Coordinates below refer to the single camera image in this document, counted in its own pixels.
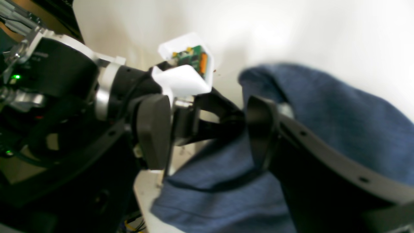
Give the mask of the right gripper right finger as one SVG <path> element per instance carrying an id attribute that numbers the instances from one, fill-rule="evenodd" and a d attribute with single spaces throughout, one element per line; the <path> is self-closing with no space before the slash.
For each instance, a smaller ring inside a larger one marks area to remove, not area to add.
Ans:
<path id="1" fill-rule="evenodd" d="M 246 120 L 254 164 L 280 182 L 296 232 L 413 232 L 412 187 L 338 153 L 269 99 L 251 96 Z"/>

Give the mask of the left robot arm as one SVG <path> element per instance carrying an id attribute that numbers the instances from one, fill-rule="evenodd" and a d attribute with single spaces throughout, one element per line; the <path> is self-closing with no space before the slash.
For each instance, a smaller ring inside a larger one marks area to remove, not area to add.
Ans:
<path id="1" fill-rule="evenodd" d="M 1 156 L 55 168 L 110 152 L 157 171 L 176 145 L 242 130 L 242 111 L 213 88 L 214 58 L 199 35 L 158 53 L 162 62 L 143 71 L 34 28 L 5 54 Z"/>

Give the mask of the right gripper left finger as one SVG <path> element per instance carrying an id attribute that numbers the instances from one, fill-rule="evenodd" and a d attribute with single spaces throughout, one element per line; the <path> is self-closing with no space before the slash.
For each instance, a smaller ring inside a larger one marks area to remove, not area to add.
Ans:
<path id="1" fill-rule="evenodd" d="M 140 169 L 162 170 L 170 149 L 170 100 L 130 102 L 125 118 L 59 165 L 1 188 L 1 226 L 26 233 L 114 233 Z"/>

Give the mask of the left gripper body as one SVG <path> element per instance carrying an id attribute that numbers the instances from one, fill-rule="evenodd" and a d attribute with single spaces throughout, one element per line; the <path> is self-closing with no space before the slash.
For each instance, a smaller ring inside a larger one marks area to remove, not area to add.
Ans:
<path id="1" fill-rule="evenodd" d="M 162 87 L 148 71 L 110 63 L 99 74 L 95 115 L 101 121 L 123 118 L 133 142 L 143 146 L 183 146 L 232 138 L 241 133 L 245 116 L 215 88 L 181 95 Z"/>

